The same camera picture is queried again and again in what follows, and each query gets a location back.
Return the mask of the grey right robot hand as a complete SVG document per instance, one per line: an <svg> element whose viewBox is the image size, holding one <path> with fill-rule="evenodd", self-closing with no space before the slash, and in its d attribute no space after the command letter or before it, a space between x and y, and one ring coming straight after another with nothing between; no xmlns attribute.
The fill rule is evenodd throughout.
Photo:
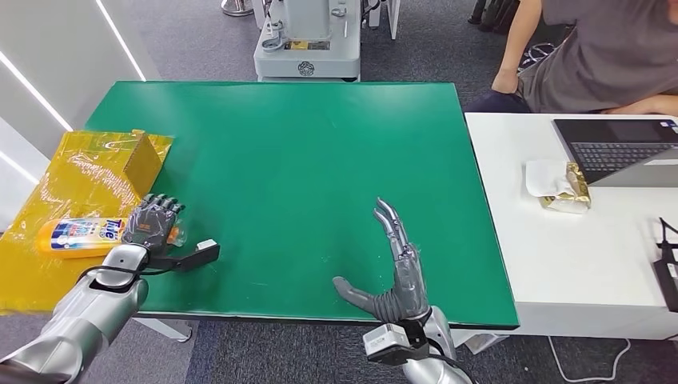
<svg viewBox="0 0 678 384"><path fill-rule="evenodd" d="M395 208L377 199L373 215L382 225L393 257L393 285L381 294L359 290L341 276L333 278L335 291L349 304L383 323L422 318L430 311L418 249L409 241Z"/></svg>

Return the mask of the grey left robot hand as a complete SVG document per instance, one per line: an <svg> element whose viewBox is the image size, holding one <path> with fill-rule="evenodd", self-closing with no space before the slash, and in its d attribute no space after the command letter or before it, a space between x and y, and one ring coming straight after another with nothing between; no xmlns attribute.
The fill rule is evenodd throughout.
<svg viewBox="0 0 678 384"><path fill-rule="evenodd" d="M178 216L184 209L177 198L147 194L128 217L122 243L160 253L168 246L183 246L187 235Z"/></svg>

